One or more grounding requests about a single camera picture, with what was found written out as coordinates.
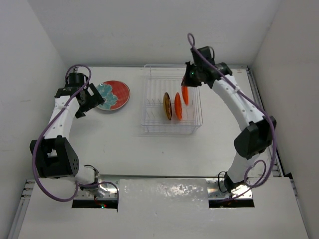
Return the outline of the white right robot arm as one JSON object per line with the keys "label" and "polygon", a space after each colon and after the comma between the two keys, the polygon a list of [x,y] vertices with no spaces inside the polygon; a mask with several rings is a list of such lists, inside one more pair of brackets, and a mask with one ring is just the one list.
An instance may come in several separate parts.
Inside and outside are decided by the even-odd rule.
{"label": "white right robot arm", "polygon": [[186,63],[182,86],[198,87],[207,84],[234,115],[240,134],[234,139],[236,154],[232,165],[224,174],[224,187],[231,192],[243,184],[253,164],[271,145],[272,130],[276,127],[273,116],[266,117],[257,106],[245,98],[231,69],[225,63],[216,64],[214,51],[206,46],[191,48],[193,62]]}

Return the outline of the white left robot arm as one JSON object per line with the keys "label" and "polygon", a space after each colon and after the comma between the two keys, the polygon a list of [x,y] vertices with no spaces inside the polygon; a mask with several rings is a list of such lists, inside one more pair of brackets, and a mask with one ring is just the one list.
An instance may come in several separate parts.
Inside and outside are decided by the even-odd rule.
{"label": "white left robot arm", "polygon": [[80,164],[69,142],[74,119],[101,104],[104,100],[89,78],[83,73],[69,73],[65,86],[58,89],[48,130],[40,141],[30,143],[35,156],[35,169],[40,178],[65,178],[80,184],[93,184],[95,170]]}

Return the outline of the red plate with teal print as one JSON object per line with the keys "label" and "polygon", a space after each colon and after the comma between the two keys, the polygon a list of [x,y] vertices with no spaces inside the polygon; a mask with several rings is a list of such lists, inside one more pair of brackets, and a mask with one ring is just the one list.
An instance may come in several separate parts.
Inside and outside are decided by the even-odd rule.
{"label": "red plate with teal print", "polygon": [[97,106],[103,111],[115,111],[122,108],[130,99],[130,89],[121,81],[105,81],[96,86],[104,102]]}

